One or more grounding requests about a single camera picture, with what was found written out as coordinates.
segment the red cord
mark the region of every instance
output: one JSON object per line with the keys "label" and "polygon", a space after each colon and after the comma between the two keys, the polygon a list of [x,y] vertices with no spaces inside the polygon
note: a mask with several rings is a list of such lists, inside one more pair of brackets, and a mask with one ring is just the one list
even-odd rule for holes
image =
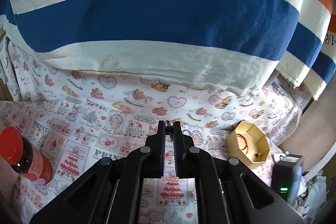
{"label": "red cord", "polygon": [[242,134],[237,133],[236,135],[237,135],[237,137],[240,137],[240,138],[244,139],[244,141],[245,141],[245,147],[243,149],[240,149],[240,150],[244,151],[245,149],[247,149],[247,151],[245,153],[245,155],[246,155],[249,152],[249,147],[247,145],[247,140],[246,140],[246,138]]}

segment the cardboard box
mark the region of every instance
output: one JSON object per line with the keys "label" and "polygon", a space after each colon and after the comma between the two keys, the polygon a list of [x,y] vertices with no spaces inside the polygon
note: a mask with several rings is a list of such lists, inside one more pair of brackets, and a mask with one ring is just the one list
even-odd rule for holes
{"label": "cardboard box", "polygon": [[242,121],[226,138],[229,157],[235,157],[249,169],[264,164],[269,154],[266,135],[253,123]]}

